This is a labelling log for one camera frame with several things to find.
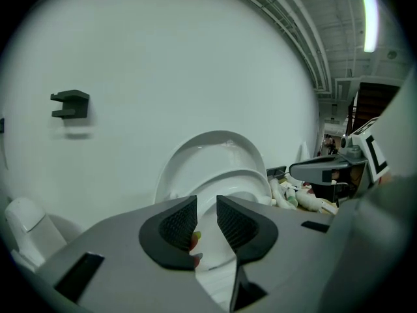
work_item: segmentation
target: black wall bracket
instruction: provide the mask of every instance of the black wall bracket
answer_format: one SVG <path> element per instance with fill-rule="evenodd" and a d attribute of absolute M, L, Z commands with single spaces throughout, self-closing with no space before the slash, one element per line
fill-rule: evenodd
<path fill-rule="evenodd" d="M 82 91 L 61 91 L 56 95 L 51 94 L 51 100 L 63 103 L 62 110 L 52 112 L 52 117 L 62 119 L 86 118 L 89 107 L 90 95 Z"/>

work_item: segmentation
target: light fixture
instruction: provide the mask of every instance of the light fixture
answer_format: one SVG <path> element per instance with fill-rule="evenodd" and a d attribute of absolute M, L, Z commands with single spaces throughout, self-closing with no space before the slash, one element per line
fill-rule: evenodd
<path fill-rule="evenodd" d="M 378 1 L 364 0 L 365 5 L 365 52 L 374 52 L 378 42 L 379 30 L 379 15 L 378 15 Z"/>

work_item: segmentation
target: black gripper pad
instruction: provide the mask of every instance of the black gripper pad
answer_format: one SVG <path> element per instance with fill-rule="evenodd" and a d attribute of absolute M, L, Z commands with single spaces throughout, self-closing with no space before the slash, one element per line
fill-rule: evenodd
<path fill-rule="evenodd" d="M 217 224 L 235 252 L 238 265 L 263 258 L 278 238 L 273 221 L 222 195 L 217 196 Z"/>
<path fill-rule="evenodd" d="M 139 230 L 139 243 L 146 254 L 161 267 L 194 270 L 194 258 L 190 256 L 189 250 L 196 226 L 197 196 L 190 196 L 146 220 Z"/>

